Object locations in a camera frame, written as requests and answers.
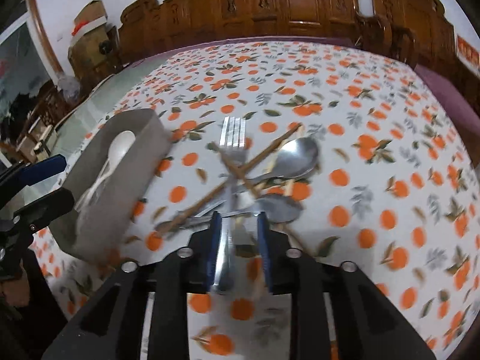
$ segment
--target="floral tablecloth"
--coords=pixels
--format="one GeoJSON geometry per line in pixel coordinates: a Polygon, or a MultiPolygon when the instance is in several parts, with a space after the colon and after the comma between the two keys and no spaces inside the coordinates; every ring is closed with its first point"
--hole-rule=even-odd
{"type": "MultiPolygon", "coordinates": [[[[303,134],[319,144],[319,169],[295,182],[270,180],[265,193],[301,200],[305,209],[292,227],[315,257],[330,264],[355,261],[438,359],[457,346],[480,309],[479,186],[452,122],[409,67],[368,52],[300,42],[180,52],[99,121],[66,172],[109,117],[141,107],[158,113],[176,144],[133,208],[112,264],[124,257],[156,262],[188,243],[189,231],[158,239],[154,225],[225,177],[208,144],[218,141],[224,116],[248,120],[250,158],[301,122],[303,134]]],[[[48,229],[32,247],[67,315],[110,271],[61,252],[48,229]]],[[[286,359],[289,297],[253,297],[259,259],[240,253],[238,260],[231,296],[189,296],[190,358],[249,359],[255,353],[286,359]]]]}

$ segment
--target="fork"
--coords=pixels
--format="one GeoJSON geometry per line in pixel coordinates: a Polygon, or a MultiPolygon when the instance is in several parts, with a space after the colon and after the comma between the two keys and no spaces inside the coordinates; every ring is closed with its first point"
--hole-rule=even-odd
{"type": "MultiPolygon", "coordinates": [[[[236,166],[241,166],[246,159],[245,152],[245,119],[225,117],[223,121],[222,133],[220,135],[219,147],[231,159],[236,166]]],[[[225,207],[228,211],[235,209],[234,188],[237,185],[237,179],[230,174],[226,183],[224,198],[225,207]]],[[[231,218],[222,219],[222,229],[220,232],[220,242],[215,259],[214,280],[211,290],[217,293],[225,293],[232,289],[234,285],[234,266],[235,247],[232,240],[232,231],[235,220],[231,218]]]]}

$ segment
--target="wooden backrest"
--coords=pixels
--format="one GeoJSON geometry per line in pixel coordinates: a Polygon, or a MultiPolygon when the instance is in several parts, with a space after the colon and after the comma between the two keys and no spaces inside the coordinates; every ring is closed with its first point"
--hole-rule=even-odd
{"type": "Polygon", "coordinates": [[[418,62],[449,76],[455,65],[454,29],[440,0],[372,0],[377,15],[411,29],[417,36],[418,62]]]}
{"type": "Polygon", "coordinates": [[[256,35],[342,36],[355,42],[358,0],[137,0],[121,15],[122,61],[256,35]]]}

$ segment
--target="metal bolt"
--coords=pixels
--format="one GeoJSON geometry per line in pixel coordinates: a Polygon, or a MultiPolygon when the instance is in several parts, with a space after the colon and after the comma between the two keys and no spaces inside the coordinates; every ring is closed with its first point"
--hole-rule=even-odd
{"type": "Polygon", "coordinates": [[[179,255],[179,257],[185,258],[191,257],[194,252],[189,247],[182,247],[181,249],[178,249],[177,254],[179,255]]]}
{"type": "Polygon", "coordinates": [[[355,272],[357,270],[357,264],[352,261],[344,261],[340,265],[345,272],[355,272]]]}
{"type": "Polygon", "coordinates": [[[286,252],[286,256],[291,259],[297,259],[301,255],[302,255],[302,251],[300,249],[295,249],[294,247],[287,250],[286,252]]]}
{"type": "Polygon", "coordinates": [[[137,267],[138,267],[138,265],[137,265],[136,262],[126,261],[121,265],[121,270],[126,272],[126,273],[130,273],[130,272],[135,271],[137,269],[137,267]]]}

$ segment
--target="wooden chopstick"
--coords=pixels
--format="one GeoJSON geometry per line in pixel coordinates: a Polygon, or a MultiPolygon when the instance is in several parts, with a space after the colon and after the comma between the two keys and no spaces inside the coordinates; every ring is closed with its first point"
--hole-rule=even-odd
{"type": "MultiPolygon", "coordinates": [[[[297,124],[293,128],[291,128],[289,131],[287,131],[285,134],[283,134],[281,137],[278,137],[277,139],[273,140],[272,143],[265,148],[263,151],[261,151],[258,155],[256,155],[253,159],[251,159],[248,163],[244,164],[240,170],[243,173],[248,173],[251,169],[256,167],[260,162],[262,162],[264,159],[266,159],[277,147],[280,146],[283,140],[288,139],[294,132],[298,130],[298,128],[301,126],[301,124],[297,124]]],[[[212,189],[210,192],[207,193],[202,199],[200,199],[198,202],[196,202],[194,205],[190,206],[187,208],[185,211],[183,211],[181,214],[177,215],[174,219],[172,219],[168,223],[160,223],[159,225],[155,226],[155,230],[157,231],[156,236],[158,238],[162,237],[172,229],[176,228],[178,225],[180,225],[183,221],[185,221],[189,216],[192,216],[198,210],[200,210],[206,203],[208,203],[210,200],[215,197],[225,186],[227,182],[224,181],[223,183],[217,185],[214,189],[212,189]]]]}
{"type": "Polygon", "coordinates": [[[258,192],[254,185],[246,178],[245,176],[245,173],[243,171],[241,171],[241,169],[239,169],[233,162],[232,160],[223,152],[223,150],[221,150],[217,144],[215,142],[212,142],[210,143],[211,145],[213,145],[213,147],[215,149],[218,150],[218,152],[220,153],[220,157],[222,158],[222,161],[223,163],[226,165],[227,169],[234,174],[234,176],[237,178],[237,179],[240,179],[243,181],[243,183],[245,184],[245,186],[247,187],[247,189],[252,193],[252,195],[258,199],[261,194],[260,192],[258,192]]]}

